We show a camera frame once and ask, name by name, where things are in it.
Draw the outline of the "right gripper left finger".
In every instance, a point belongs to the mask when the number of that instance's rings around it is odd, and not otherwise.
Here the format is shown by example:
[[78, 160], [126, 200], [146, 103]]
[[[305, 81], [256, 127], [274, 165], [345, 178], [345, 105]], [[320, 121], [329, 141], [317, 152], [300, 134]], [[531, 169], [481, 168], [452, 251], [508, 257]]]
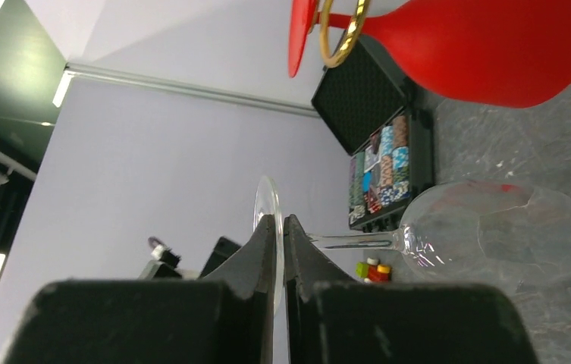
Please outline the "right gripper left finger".
[[276, 223], [197, 280], [56, 281], [27, 306], [3, 363], [262, 363], [271, 359]]

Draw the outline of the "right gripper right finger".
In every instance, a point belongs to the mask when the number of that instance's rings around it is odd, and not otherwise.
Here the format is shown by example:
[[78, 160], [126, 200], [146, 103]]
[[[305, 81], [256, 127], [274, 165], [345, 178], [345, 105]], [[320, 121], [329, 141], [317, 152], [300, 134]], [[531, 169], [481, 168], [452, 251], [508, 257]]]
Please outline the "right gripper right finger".
[[364, 284], [284, 220], [292, 363], [535, 363], [515, 306], [481, 284]]

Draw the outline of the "clear wine glass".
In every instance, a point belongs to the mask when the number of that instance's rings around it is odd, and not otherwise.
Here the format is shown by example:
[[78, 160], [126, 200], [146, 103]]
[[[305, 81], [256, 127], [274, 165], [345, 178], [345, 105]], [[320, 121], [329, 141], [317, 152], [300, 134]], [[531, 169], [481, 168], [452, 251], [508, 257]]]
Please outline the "clear wine glass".
[[417, 196], [393, 231], [303, 238], [330, 251], [393, 250], [423, 281], [513, 294], [571, 278], [571, 197], [530, 184], [450, 182]]

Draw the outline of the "red wine glass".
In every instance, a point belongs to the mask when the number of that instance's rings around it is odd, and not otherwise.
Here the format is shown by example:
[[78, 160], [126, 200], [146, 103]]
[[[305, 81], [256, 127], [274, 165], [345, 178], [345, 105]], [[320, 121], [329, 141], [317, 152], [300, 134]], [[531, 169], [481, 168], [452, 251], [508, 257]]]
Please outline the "red wine glass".
[[[291, 4], [288, 74], [297, 75], [324, 1]], [[344, 32], [330, 27], [330, 53]], [[466, 102], [530, 108], [571, 84], [571, 0], [411, 0], [370, 16], [378, 41], [421, 87]]]

